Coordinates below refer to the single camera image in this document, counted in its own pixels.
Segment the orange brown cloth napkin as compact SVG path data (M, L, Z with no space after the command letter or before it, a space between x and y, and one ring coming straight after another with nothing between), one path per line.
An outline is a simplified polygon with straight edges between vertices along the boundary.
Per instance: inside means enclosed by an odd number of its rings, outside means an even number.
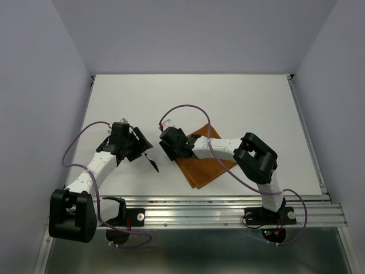
M208 124L196 130L192 134L207 136ZM221 139L217 131L211 127L210 137ZM231 169L237 164L230 160L221 159L222 163ZM184 159L177 158L175 160L182 174L185 176L192 188L200 189L211 183L219 176L224 174L226 170L214 158L207 159Z

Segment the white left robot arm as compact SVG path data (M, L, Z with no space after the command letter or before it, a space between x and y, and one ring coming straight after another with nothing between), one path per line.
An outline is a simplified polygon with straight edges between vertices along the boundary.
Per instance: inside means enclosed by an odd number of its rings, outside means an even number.
M52 193L48 225L51 237L88 243L100 226L125 237L133 234L132 227L144 226L143 208L129 209L125 199L116 196L102 198L99 189L122 160L132 162L153 146L138 127L127 122L115 122L110 129L89 165L72 164L81 168L82 173Z

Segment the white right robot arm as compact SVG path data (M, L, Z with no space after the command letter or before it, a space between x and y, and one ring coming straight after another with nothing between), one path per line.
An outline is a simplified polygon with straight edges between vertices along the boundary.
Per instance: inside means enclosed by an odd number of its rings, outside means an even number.
M192 134L186 136L175 126L160 127L160 145L171 161L184 159L215 159L236 162L245 176L255 183L262 198L262 216L275 223L283 216L285 200L276 180L277 153L257 135L247 133L242 138L217 139Z

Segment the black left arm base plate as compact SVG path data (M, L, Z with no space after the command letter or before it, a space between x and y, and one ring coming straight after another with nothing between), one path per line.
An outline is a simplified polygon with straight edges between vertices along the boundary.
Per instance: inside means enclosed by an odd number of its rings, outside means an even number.
M115 227L143 227L144 208L130 208L123 198L107 196L100 202L103 221Z

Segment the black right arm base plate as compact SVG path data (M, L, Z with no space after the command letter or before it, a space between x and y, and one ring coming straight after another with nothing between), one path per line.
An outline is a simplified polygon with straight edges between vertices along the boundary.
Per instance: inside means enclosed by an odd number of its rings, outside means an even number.
M248 207L244 209L246 224L253 225L294 225L297 223L293 207L284 207L278 212L272 212L263 207Z

